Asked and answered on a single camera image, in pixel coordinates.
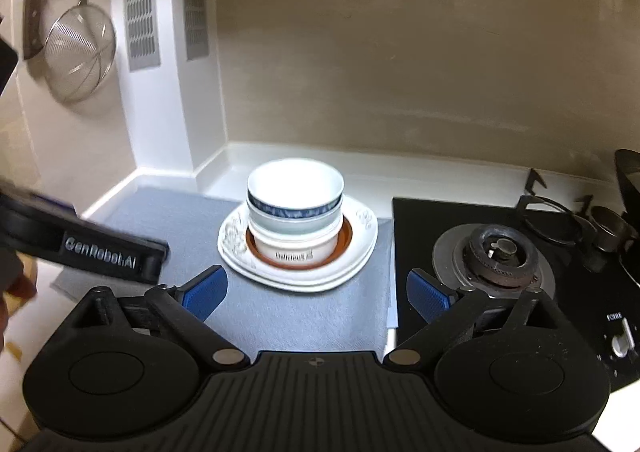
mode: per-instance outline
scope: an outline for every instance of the metal screw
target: metal screw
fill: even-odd
[[[244,353],[237,349],[220,349],[213,353],[213,359],[222,366],[232,366],[244,360]]]
[[[414,366],[420,362],[420,353],[413,349],[396,349],[389,353],[389,359],[396,366]]]

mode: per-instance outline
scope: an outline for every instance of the white bowl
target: white bowl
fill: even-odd
[[[327,228],[336,220],[342,218],[342,198],[338,204],[329,212],[312,218],[305,219],[285,219],[270,216],[258,210],[249,200],[246,202],[249,207],[249,219],[261,228],[282,235],[305,235],[318,232]]]
[[[247,200],[256,210],[278,218],[314,218],[342,200],[344,179],[321,161],[288,158],[270,161],[251,172]]]
[[[264,230],[256,229],[249,220],[249,230],[254,235],[255,247],[267,258],[279,264],[310,266],[323,262],[331,255],[338,244],[338,233],[342,228],[342,219],[333,223],[330,230],[322,230],[322,235],[313,239],[292,240],[281,237],[269,237]]]

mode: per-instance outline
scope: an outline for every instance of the gray mat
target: gray mat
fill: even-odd
[[[299,294],[262,286],[225,266],[216,242],[230,201],[154,188],[123,200],[108,226],[164,239],[171,247],[161,283],[184,284],[212,264],[228,274],[228,293],[206,323],[253,360],[260,350],[374,350],[382,358],[389,307],[393,223],[378,220],[378,242],[357,276],[331,291]],[[117,296],[143,294],[149,286],[64,269],[54,286],[78,300],[94,286]]]

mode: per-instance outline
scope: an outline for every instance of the blue floral band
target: blue floral band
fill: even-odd
[[[254,207],[256,207],[260,212],[268,214],[273,217],[278,217],[282,219],[310,219],[313,217],[321,216],[327,212],[330,212],[335,207],[340,204],[342,201],[342,194],[338,196],[337,199],[334,199],[330,203],[322,205],[316,208],[305,208],[305,209],[291,209],[291,208],[280,208],[272,206],[268,203],[263,203],[259,199],[256,199],[251,195],[250,192],[247,192],[247,199],[249,203],[251,203]]]

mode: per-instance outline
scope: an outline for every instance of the stove knob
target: stove knob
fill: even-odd
[[[636,348],[634,336],[631,333],[631,327],[626,318],[611,322],[614,324],[613,338],[611,339],[611,348],[618,358],[625,358],[629,351]]]

